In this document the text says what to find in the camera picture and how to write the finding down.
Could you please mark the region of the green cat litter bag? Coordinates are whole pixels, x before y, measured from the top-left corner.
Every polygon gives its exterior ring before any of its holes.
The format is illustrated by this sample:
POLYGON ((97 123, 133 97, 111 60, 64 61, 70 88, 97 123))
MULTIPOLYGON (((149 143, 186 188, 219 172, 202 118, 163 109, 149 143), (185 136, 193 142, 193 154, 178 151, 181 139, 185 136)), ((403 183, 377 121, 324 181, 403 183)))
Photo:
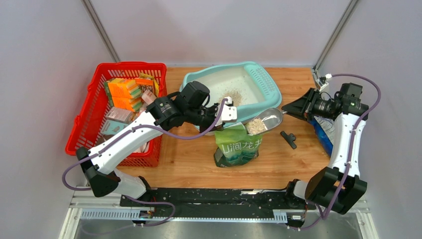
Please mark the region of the green cat litter bag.
POLYGON ((242 123, 233 124, 214 132, 217 149, 213 155, 217 167, 247 164, 259 156, 262 135, 249 135, 242 123))

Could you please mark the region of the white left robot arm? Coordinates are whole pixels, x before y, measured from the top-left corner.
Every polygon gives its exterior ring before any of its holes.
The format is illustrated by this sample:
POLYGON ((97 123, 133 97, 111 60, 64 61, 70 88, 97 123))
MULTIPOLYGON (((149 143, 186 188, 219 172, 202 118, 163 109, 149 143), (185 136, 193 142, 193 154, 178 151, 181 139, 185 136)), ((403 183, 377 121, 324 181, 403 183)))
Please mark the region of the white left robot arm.
POLYGON ((206 133, 221 128, 222 113, 232 107, 231 98, 223 98, 221 103, 210 107, 204 102, 211 98, 209 89, 198 81, 189 82, 180 92, 173 92, 156 98, 137 119, 102 144, 87 149, 81 147, 76 156, 95 197, 118 193, 132 197, 139 206, 145 207, 152 200, 145 179, 133 177, 117 170, 117 166, 154 138, 167 134, 174 127, 190 123, 200 127, 195 136, 183 136, 183 140, 199 138, 206 133))

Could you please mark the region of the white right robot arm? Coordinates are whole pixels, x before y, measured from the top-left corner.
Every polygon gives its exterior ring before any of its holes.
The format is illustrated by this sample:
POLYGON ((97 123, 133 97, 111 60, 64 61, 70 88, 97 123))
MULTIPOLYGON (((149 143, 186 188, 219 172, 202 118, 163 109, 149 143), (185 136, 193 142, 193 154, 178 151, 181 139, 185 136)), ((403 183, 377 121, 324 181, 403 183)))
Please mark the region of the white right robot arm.
POLYGON ((367 182, 360 179, 358 151, 367 117, 360 119, 369 106, 361 103, 362 86, 342 84, 334 98, 324 100, 320 92, 310 88, 299 99, 282 106, 287 115, 304 121, 315 117, 334 121, 334 141, 327 167, 309 182, 290 181, 284 202, 295 209, 304 200, 344 215, 364 195, 367 182))

